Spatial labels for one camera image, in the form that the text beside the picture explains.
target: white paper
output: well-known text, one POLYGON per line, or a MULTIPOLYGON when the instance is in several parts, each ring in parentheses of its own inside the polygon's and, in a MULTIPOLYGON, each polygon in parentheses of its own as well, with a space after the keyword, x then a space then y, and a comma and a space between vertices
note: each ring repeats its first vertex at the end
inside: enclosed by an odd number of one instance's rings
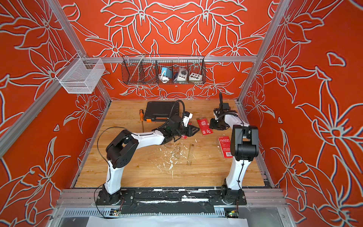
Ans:
POLYGON ((90 216, 86 227, 248 227, 247 219, 208 218, 182 215, 140 216, 104 219, 90 216))

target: wooden surface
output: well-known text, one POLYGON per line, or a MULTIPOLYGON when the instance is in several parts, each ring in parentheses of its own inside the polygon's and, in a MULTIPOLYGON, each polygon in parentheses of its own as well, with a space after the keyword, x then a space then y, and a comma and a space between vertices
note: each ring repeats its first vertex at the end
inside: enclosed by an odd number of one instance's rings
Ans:
MULTIPOLYGON (((148 101, 113 101, 98 136, 112 126, 126 127, 131 132, 142 132, 139 110, 146 108, 148 101)), ((219 100, 185 100, 185 110, 193 114, 191 121, 198 126, 197 118, 213 117, 213 109, 219 106, 219 100)), ((225 100, 236 110, 234 100, 225 100)), ((157 128, 160 122, 144 122, 144 131, 157 128)), ((107 145, 122 129, 113 128, 103 133, 99 140, 99 150, 106 157, 107 145)), ((231 168, 232 159, 224 159, 217 146, 218 136, 231 137, 232 130, 213 130, 213 134, 203 136, 199 131, 187 139, 176 143, 153 145, 137 149, 122 175, 122 187, 193 187, 221 186, 231 168), (187 165, 190 144, 194 144, 191 166, 187 165)), ((86 163, 78 177, 76 187, 98 187, 105 182, 107 163, 97 151, 97 139, 86 163)), ((257 163, 253 161, 245 174, 243 186, 264 186, 257 163)))

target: screwdriver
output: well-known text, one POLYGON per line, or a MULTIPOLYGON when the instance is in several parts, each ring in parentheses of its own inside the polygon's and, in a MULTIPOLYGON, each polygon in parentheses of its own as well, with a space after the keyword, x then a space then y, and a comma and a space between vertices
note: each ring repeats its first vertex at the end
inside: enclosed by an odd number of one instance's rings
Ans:
POLYGON ((144 110, 140 110, 140 121, 142 124, 142 132, 144 132, 144 110))

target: white wire basket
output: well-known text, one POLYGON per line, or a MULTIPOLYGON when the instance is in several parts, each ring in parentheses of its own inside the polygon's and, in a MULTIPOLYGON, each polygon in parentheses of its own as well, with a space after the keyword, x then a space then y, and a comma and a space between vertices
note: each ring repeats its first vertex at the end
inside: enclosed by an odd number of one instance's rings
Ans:
POLYGON ((69 94, 91 94, 105 71, 105 66, 101 59, 96 64, 87 64, 87 68, 81 59, 75 61, 59 82, 69 94))

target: orange screwdriver handle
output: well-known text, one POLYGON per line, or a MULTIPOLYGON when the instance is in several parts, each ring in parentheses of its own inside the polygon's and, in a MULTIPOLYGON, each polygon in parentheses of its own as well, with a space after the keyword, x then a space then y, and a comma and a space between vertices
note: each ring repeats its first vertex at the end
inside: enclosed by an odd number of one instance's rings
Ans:
POLYGON ((140 110, 140 121, 144 121, 144 110, 140 110))

